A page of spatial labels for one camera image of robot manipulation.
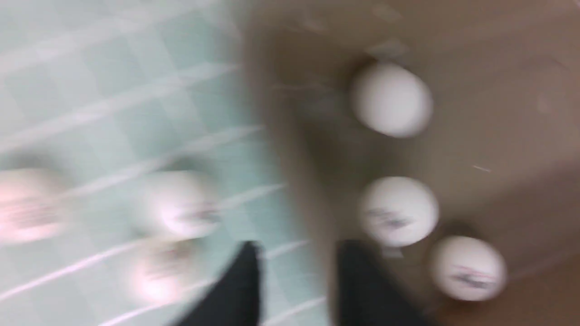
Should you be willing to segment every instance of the printed logo on ball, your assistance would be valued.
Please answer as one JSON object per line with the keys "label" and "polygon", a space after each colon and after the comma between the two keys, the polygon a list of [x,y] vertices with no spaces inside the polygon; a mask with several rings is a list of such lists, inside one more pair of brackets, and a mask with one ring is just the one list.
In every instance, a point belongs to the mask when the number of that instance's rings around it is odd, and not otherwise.
{"label": "printed logo on ball", "polygon": [[451,279],[463,284],[465,287],[472,289],[490,289],[496,283],[495,277],[488,273],[483,273],[466,266],[455,265],[454,267],[457,271],[451,275]]}

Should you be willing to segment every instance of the floor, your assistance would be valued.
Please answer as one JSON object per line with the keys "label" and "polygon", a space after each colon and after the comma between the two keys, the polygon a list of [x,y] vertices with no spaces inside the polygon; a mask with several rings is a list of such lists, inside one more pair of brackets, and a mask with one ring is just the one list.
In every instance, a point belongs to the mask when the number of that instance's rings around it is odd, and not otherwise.
{"label": "floor", "polygon": [[[384,260],[412,300],[449,325],[578,324],[578,5],[286,2],[256,11],[248,66],[330,293],[337,239],[362,238],[379,253],[356,217],[361,190],[405,175],[441,206],[442,228],[404,259]],[[353,118],[349,80],[369,60],[395,61],[430,86],[435,114],[420,136],[389,139]],[[457,219],[507,261],[510,284],[496,300],[463,305],[431,285],[427,253]]]}

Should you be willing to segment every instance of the ping pong ball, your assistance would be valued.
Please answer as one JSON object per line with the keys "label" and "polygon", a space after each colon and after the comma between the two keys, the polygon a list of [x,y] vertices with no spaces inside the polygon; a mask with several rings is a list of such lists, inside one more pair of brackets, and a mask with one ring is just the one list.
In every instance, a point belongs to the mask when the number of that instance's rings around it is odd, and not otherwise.
{"label": "ping pong ball", "polygon": [[484,241],[454,236],[440,242],[433,254],[433,281],[457,300],[495,297],[506,282],[503,257]]}
{"label": "ping pong ball", "polygon": [[390,247],[411,245],[427,237],[438,220],[438,203],[423,183],[404,177],[374,181],[361,201],[367,233]]}
{"label": "ping pong ball", "polygon": [[354,106],[367,127],[388,136],[404,138],[421,132],[429,123],[433,100],[419,77],[395,64],[377,64],[354,83]]}
{"label": "ping pong ball", "polygon": [[167,305],[186,296],[200,278],[198,252],[184,242],[145,240],[131,265],[130,285],[135,298],[148,305]]}
{"label": "ping pong ball", "polygon": [[204,177],[195,172],[151,175],[137,205],[146,233],[172,241],[206,236],[218,224],[213,194]]}
{"label": "ping pong ball", "polygon": [[47,169],[0,172],[0,240],[30,242],[53,237],[68,211],[58,177]]}

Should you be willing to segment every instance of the grout line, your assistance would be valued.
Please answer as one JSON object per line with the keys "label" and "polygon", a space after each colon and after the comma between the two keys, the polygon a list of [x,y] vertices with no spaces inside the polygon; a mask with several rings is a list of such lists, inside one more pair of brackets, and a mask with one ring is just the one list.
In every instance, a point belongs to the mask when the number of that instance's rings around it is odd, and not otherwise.
{"label": "grout line", "polygon": [[[288,245],[282,245],[276,249],[273,249],[271,251],[266,252],[265,257],[266,257],[266,259],[275,258],[276,256],[282,255],[282,254],[289,252],[295,248],[299,248],[302,245],[307,244],[308,242],[309,241],[298,241],[298,242],[294,242],[294,243],[291,243]],[[203,280],[203,281],[197,282],[197,283],[193,284],[192,286],[188,287],[186,289],[186,291],[195,291],[195,290],[198,290],[201,288],[211,286],[211,285],[215,284],[216,282],[217,282],[217,280],[214,278],[210,278],[208,280]],[[281,313],[280,315],[271,318],[270,320],[266,321],[266,323],[264,323],[264,325],[280,323],[280,322],[286,320],[288,317],[290,317],[298,312],[309,309],[311,307],[317,306],[324,301],[326,301],[326,298],[318,298],[318,299],[313,299],[313,300],[309,300],[307,302],[301,303],[301,304],[295,306],[294,308],[291,308],[291,309]],[[117,316],[111,320],[104,322],[104,323],[101,323],[101,324],[99,324],[99,326],[117,325],[117,324],[122,323],[126,320],[137,317],[137,316],[144,314],[144,313],[147,313],[149,311],[162,308],[164,306],[167,306],[167,305],[151,305],[151,306],[138,308],[138,309],[129,311],[127,313],[124,313],[120,316]]]}
{"label": "grout line", "polygon": [[87,125],[91,122],[129,108],[136,104],[168,95],[206,79],[215,78],[237,69],[235,64],[200,64],[189,70],[160,78],[145,86],[132,89],[110,99],[92,103],[71,114],[52,119],[30,129],[5,137],[0,143],[0,153],[29,145],[66,130]]}
{"label": "grout line", "polygon": [[29,290],[31,288],[42,285],[46,282],[50,282],[50,281],[55,280],[59,277],[74,273],[74,272],[81,270],[81,269],[84,269],[84,268],[87,268],[91,265],[94,265],[94,264],[100,262],[101,260],[118,255],[121,252],[128,251],[128,250],[136,247],[137,244],[139,244],[139,243],[140,243],[140,241],[133,241],[133,242],[119,245],[119,246],[111,248],[105,252],[101,252],[101,253],[98,253],[96,255],[85,258],[83,260],[80,260],[80,261],[78,261],[72,265],[69,265],[65,268],[62,268],[60,270],[56,270],[52,273],[44,275],[40,278],[37,278],[36,280],[19,285],[16,288],[10,289],[10,290],[0,294],[0,302],[8,299],[11,296],[17,295],[17,294],[24,292],[26,290]]}
{"label": "grout line", "polygon": [[310,243],[309,240],[301,240],[301,241],[297,241],[297,242],[291,242],[289,244],[285,244],[282,245],[276,249],[272,249],[271,251],[266,252],[266,259],[274,259],[278,256],[281,256],[287,252],[291,252],[295,249],[298,249],[302,246],[307,245],[308,243]]}
{"label": "grout line", "polygon": [[93,182],[85,184],[83,186],[71,189],[63,194],[64,197],[80,197],[98,191],[102,191],[109,187],[113,187],[124,181],[137,178],[141,175],[147,174],[149,172],[155,171],[156,169],[162,168],[163,166],[171,163],[172,160],[177,158],[181,154],[193,154],[199,153],[201,151],[206,151],[221,144],[232,142],[233,140],[240,139],[254,132],[261,131],[261,126],[249,126],[242,128],[232,128],[219,132],[213,135],[202,137],[201,139],[194,140],[189,144],[173,151],[162,157],[153,158],[145,162],[140,162],[130,166],[129,168],[123,169],[118,173],[99,178]]}
{"label": "grout line", "polygon": [[207,3],[174,1],[171,6],[165,5],[163,8],[159,8],[158,3],[151,3],[117,12],[113,16],[101,19],[85,28],[1,54],[0,75],[10,74],[22,68],[77,52],[99,42],[123,36],[128,32],[143,30],[184,13],[203,9],[204,6],[212,3],[213,1]]}
{"label": "grout line", "polygon": [[233,195],[232,197],[222,201],[219,204],[219,209],[231,209],[241,205],[242,203],[252,201],[254,199],[266,196],[274,191],[282,189],[285,184],[274,184],[271,186],[260,186],[240,194]]}
{"label": "grout line", "polygon": [[274,316],[268,320],[266,320],[262,326],[272,326],[272,325],[277,325],[285,320],[287,320],[288,318],[296,315],[297,313],[300,313],[304,310],[308,310],[311,308],[314,308],[318,305],[323,304],[324,302],[326,302],[326,297],[321,297],[321,298],[317,298],[317,299],[312,299],[312,300],[308,300],[306,302],[303,302],[291,309],[286,310],[285,312]]}
{"label": "grout line", "polygon": [[144,314],[144,313],[146,313],[148,311],[151,311],[151,310],[158,309],[160,307],[163,307],[163,305],[151,305],[151,306],[146,306],[146,307],[142,307],[142,308],[139,308],[139,309],[135,309],[135,310],[129,311],[128,313],[124,313],[124,314],[122,314],[122,315],[120,315],[120,316],[118,316],[118,317],[116,317],[114,319],[111,319],[109,321],[106,321],[105,323],[99,324],[99,326],[113,326],[113,325],[117,325],[117,324],[122,323],[122,322],[124,322],[124,321],[126,321],[128,319],[137,317],[137,316],[139,316],[141,314]]}
{"label": "grout line", "polygon": [[[47,275],[44,275],[44,276],[42,276],[40,278],[37,278],[36,280],[32,280],[32,281],[27,282],[25,284],[19,285],[16,288],[12,288],[12,289],[10,289],[10,290],[8,290],[6,292],[1,293],[0,294],[0,302],[1,301],[4,301],[4,300],[6,300],[6,299],[8,299],[8,298],[10,298],[12,296],[15,296],[15,295],[17,295],[19,293],[22,293],[24,291],[27,291],[27,290],[29,290],[31,288],[37,287],[39,285],[42,285],[42,284],[44,284],[46,282],[50,282],[50,281],[55,280],[55,279],[57,279],[59,277],[62,277],[62,276],[68,275],[68,274],[72,274],[72,273],[74,273],[74,272],[76,272],[78,270],[81,270],[81,269],[87,268],[89,266],[95,265],[96,263],[98,263],[98,262],[100,262],[102,260],[105,260],[105,259],[107,259],[109,257],[112,257],[112,256],[115,256],[115,255],[118,255],[119,253],[128,251],[128,250],[136,247],[140,243],[141,243],[141,241],[140,240],[137,240],[137,241],[132,241],[132,242],[128,242],[126,244],[119,245],[117,247],[113,247],[113,248],[108,249],[108,250],[106,250],[104,252],[97,253],[96,255],[93,255],[93,256],[90,256],[88,258],[79,260],[78,262],[76,262],[76,263],[74,263],[72,265],[69,265],[69,266],[64,267],[62,269],[56,270],[54,272],[51,272],[51,273],[49,273]],[[293,244],[283,245],[283,246],[281,246],[281,247],[279,247],[277,249],[274,249],[274,250],[268,252],[267,255],[269,254],[270,256],[279,256],[279,255],[282,255],[282,254],[284,254],[286,252],[289,252],[289,251],[293,250],[294,248],[298,248],[300,246],[301,245],[298,245],[298,242],[295,242]],[[202,287],[202,286],[209,285],[212,282],[213,282],[212,280],[207,280],[207,281],[204,281],[204,282],[202,282],[200,284],[194,284],[189,289],[190,290],[194,290],[194,289],[196,289],[198,287]]]}

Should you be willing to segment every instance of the green tile floor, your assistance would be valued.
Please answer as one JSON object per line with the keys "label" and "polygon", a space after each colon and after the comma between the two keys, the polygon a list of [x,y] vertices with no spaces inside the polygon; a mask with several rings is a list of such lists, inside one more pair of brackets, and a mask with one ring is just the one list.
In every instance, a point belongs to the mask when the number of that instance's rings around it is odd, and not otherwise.
{"label": "green tile floor", "polygon": [[[64,234],[0,247],[0,324],[170,325],[243,240],[264,246],[265,325],[328,324],[312,249],[241,82],[236,26],[248,8],[225,1],[0,2],[0,168],[42,157],[65,171],[75,207]],[[215,178],[222,225],[197,243],[206,279],[188,302],[139,305],[123,274],[139,240],[133,195],[182,156]]]}

